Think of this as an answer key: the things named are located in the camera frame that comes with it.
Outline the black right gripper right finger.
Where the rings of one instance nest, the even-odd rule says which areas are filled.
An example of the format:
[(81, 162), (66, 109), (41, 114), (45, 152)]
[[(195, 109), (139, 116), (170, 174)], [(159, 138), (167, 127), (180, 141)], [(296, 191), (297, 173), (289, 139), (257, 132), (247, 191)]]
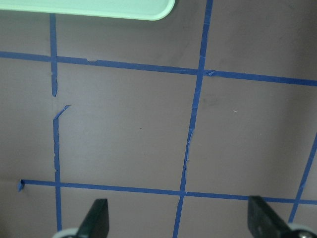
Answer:
[(290, 227), (260, 196), (248, 198), (248, 229), (254, 238), (287, 238)]

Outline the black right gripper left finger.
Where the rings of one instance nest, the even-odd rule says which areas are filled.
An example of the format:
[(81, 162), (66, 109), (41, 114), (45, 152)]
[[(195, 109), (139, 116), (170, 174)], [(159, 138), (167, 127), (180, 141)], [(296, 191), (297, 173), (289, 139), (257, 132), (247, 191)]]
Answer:
[(109, 233), (107, 199), (96, 199), (76, 233), (77, 238), (106, 238)]

